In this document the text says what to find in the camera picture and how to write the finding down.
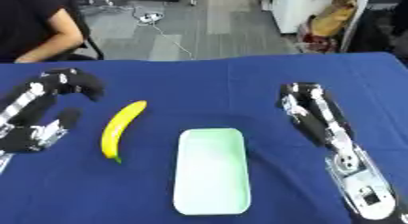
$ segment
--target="floor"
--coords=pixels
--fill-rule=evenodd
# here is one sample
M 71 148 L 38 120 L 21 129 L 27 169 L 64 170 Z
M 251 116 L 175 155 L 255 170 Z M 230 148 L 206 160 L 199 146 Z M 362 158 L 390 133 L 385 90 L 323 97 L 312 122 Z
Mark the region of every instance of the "floor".
M 112 1 L 127 7 L 84 9 L 92 36 L 107 59 L 176 61 L 297 53 L 279 34 L 271 13 L 261 12 L 257 0 L 198 0 L 197 6 L 189 6 L 189 0 Z M 157 27 L 165 36 L 152 26 L 138 26 L 130 6 L 138 7 L 136 15 L 164 13 Z M 88 50 L 82 53 L 92 55 Z

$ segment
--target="person's arm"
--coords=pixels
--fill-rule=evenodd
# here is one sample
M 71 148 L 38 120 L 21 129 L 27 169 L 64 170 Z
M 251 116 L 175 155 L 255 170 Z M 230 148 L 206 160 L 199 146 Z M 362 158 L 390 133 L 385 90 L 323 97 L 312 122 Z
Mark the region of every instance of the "person's arm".
M 84 42 L 84 37 L 77 24 L 64 8 L 60 8 L 47 22 L 56 34 L 45 41 L 44 44 L 21 55 L 15 61 L 16 63 L 43 61 L 68 49 L 80 46 Z

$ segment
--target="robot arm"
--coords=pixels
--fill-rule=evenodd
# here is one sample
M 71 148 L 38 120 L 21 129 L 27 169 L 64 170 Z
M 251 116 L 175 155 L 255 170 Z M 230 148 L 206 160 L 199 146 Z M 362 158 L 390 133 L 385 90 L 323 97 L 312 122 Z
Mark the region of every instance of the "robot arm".
M 80 116 L 76 108 L 65 109 L 46 126 L 35 123 L 55 104 L 57 95 L 70 93 L 82 93 L 97 101 L 103 95 L 103 85 L 76 68 L 54 69 L 31 77 L 0 99 L 0 157 L 42 151 L 64 136 Z
M 353 223 L 408 223 L 408 207 L 368 154 L 354 143 L 342 112 L 320 85 L 282 86 L 279 106 L 305 137 L 330 150 L 325 160 L 327 169 Z

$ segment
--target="banana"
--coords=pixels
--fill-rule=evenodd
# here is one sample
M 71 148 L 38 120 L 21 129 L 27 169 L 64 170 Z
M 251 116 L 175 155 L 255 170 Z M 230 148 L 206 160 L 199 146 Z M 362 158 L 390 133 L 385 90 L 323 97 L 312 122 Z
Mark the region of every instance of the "banana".
M 113 158 L 117 163 L 122 159 L 118 156 L 118 142 L 123 131 L 148 105 L 147 101 L 138 101 L 121 109 L 104 130 L 101 139 L 102 152 L 107 158 Z

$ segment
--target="black office chair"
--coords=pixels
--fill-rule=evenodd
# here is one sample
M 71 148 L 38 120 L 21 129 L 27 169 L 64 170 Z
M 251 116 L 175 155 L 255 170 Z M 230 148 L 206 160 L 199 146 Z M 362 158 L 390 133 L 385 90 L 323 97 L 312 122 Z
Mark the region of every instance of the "black office chair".
M 62 4 L 64 5 L 64 8 L 67 10 L 69 14 L 71 14 L 71 17 L 74 19 L 76 24 L 78 25 L 82 36 L 85 39 L 85 42 L 82 46 L 79 48 L 92 48 L 96 53 L 97 57 L 91 57 L 91 56 L 85 56 L 85 55 L 80 55 L 80 54 L 75 54 L 73 53 L 75 51 L 72 50 L 70 51 L 66 56 L 67 60 L 104 60 L 105 55 L 102 52 L 102 50 L 97 46 L 95 41 L 91 37 L 91 30 L 89 26 L 87 25 L 87 22 L 85 21 L 85 18 L 83 17 L 82 13 L 79 10 L 77 0 L 61 0 Z

